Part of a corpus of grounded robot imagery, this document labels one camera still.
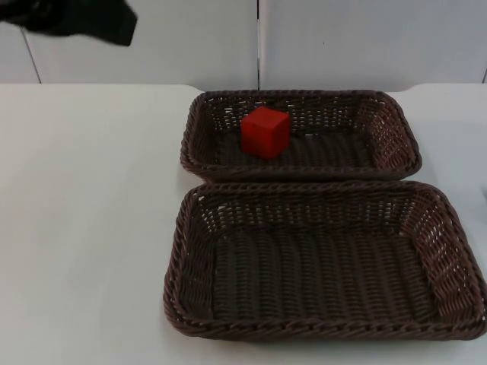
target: basket bottom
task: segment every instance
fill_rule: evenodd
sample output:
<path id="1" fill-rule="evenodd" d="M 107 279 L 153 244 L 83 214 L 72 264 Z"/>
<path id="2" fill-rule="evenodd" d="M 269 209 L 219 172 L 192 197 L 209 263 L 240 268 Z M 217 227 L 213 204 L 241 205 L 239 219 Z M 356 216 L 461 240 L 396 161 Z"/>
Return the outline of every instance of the basket bottom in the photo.
<path id="1" fill-rule="evenodd" d="M 375 167 L 364 138 L 352 132 L 292 135 L 289 147 L 272 160 L 245 154 L 240 133 L 227 133 L 218 141 L 216 154 L 217 163 L 230 166 Z"/>
<path id="2" fill-rule="evenodd" d="M 255 226 L 213 253 L 213 319 L 438 317 L 414 242 L 398 233 Z"/>

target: red block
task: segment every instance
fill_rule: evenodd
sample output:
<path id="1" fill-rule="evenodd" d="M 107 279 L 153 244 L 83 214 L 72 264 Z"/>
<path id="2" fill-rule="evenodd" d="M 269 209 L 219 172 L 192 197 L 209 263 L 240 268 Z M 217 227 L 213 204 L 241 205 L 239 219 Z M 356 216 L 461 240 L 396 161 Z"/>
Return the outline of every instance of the red block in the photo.
<path id="1" fill-rule="evenodd" d="M 268 160 L 289 146 L 289 114 L 261 106 L 242 119 L 242 150 Z"/>

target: table surface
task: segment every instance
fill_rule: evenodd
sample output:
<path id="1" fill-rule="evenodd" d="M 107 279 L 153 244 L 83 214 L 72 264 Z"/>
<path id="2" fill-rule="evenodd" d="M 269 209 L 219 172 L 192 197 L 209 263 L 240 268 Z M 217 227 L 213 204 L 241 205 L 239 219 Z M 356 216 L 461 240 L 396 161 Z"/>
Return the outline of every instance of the table surface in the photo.
<path id="1" fill-rule="evenodd" d="M 162 308 L 187 86 L 0 86 L 0 363 L 481 364 L 475 341 L 248 344 L 187 338 Z M 392 93 L 487 274 L 487 85 Z"/>

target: brown wicker basket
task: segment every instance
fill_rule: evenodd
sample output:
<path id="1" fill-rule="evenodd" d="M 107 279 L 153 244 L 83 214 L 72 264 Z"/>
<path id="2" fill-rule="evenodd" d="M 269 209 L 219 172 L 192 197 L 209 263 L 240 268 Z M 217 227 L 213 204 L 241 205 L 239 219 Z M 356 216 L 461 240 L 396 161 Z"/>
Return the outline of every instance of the brown wicker basket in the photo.
<path id="1" fill-rule="evenodd" d="M 240 149 L 240 121 L 258 106 L 291 115 L 278 158 Z M 421 167 L 403 111 L 370 90 L 244 90 L 203 93 L 189 111 L 181 164 L 209 182 L 402 179 Z"/>
<path id="2" fill-rule="evenodd" d="M 466 340 L 485 332 L 486 295 L 431 186 L 230 183 L 184 199 L 164 307 L 205 338 Z"/>

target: basket rim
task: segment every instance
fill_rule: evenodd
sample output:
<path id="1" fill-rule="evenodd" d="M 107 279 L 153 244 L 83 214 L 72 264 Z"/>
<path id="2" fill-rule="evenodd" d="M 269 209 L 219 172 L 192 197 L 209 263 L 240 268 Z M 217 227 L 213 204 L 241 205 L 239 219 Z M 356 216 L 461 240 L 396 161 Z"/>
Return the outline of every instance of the basket rim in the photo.
<path id="1" fill-rule="evenodd" d="M 223 97 L 226 95 L 237 96 L 254 96 L 256 94 L 266 96 L 327 96 L 327 97 L 346 97 L 352 95 L 380 97 L 383 101 L 389 103 L 396 116 L 401 121 L 401 124 L 406 132 L 407 139 L 411 144 L 411 151 L 414 153 L 414 160 L 410 160 L 405 165 L 396 168 L 375 168 L 375 167 L 298 167 L 293 165 L 279 165 L 273 167 L 262 167 L 256 164 L 246 165 L 225 165 L 219 163 L 205 163 L 199 160 L 197 156 L 193 154 L 193 140 L 195 134 L 193 131 L 196 129 L 197 117 L 202 105 L 207 99 L 213 97 Z M 241 173 L 248 173 L 249 169 L 256 169 L 257 176 L 275 176 L 278 177 L 282 174 L 289 173 L 301 173 L 310 174 L 316 176 L 320 174 L 326 174 L 329 178 L 350 177 L 351 175 L 357 177 L 374 177 L 377 179 L 402 179 L 410 176 L 421 169 L 422 156 L 419 153 L 419 145 L 416 141 L 411 127 L 406 120 L 403 109 L 390 95 L 378 90 L 305 90 L 305 89 L 292 89 L 292 90 L 219 90 L 219 91 L 207 91 L 200 94 L 191 104 L 189 108 L 189 115 L 186 124 L 186 130 L 184 132 L 183 140 L 181 143 L 180 162 L 183 167 L 196 174 L 208 175 L 211 177 L 214 173 L 224 173 L 226 176 L 239 175 Z"/>
<path id="2" fill-rule="evenodd" d="M 239 193 L 258 194 L 259 192 L 269 192 L 273 194 L 288 194 L 293 192 L 374 192 L 377 190 L 423 190 L 436 195 L 435 201 L 443 205 L 447 218 L 450 220 L 450 228 L 460 241 L 460 246 L 463 248 L 462 255 L 467 262 L 469 273 L 473 274 L 472 279 L 474 283 L 472 288 L 484 298 L 483 302 L 478 302 L 476 312 L 478 316 L 473 316 L 471 319 L 463 320 L 455 323 L 444 322 L 369 322 L 369 321 L 348 321 L 348 320 L 333 320 L 325 321 L 318 318 L 302 318 L 302 319 L 273 319 L 273 320 L 220 320 L 220 319 L 198 319 L 186 312 L 178 303 L 177 291 L 180 283 L 180 254 L 183 251 L 184 245 L 187 244 L 187 236 L 185 234 L 188 225 L 189 217 L 192 208 L 195 206 L 198 198 L 208 193 L 223 193 L 232 195 L 236 190 Z M 319 332 L 335 329 L 340 331 L 345 337 L 346 333 L 370 333 L 370 338 L 374 336 L 383 337 L 384 335 L 394 336 L 394 334 L 407 331 L 411 338 L 420 338 L 423 334 L 425 339 L 474 339 L 484 334 L 487 331 L 487 321 L 485 321 L 485 311 L 487 311 L 487 285 L 483 279 L 480 268 L 476 262 L 475 256 L 467 242 L 465 232 L 460 225 L 460 220 L 454 208 L 451 206 L 446 195 L 438 188 L 429 184 L 415 181 L 393 181 L 393 182 L 367 182 L 367 181 L 348 181 L 348 182 L 309 182 L 309 183 L 216 183 L 203 184 L 190 190 L 184 198 L 180 213 L 177 217 L 177 228 L 174 234 L 173 252 L 170 257 L 170 264 L 164 280 L 164 309 L 168 320 L 173 326 L 185 335 L 197 336 L 205 335 L 208 331 L 214 331 L 224 335 L 229 329 L 239 329 L 243 332 L 251 332 L 260 329 L 275 329 L 276 332 L 280 330 L 292 330 L 296 333 L 302 333 L 305 330 L 312 328 Z"/>

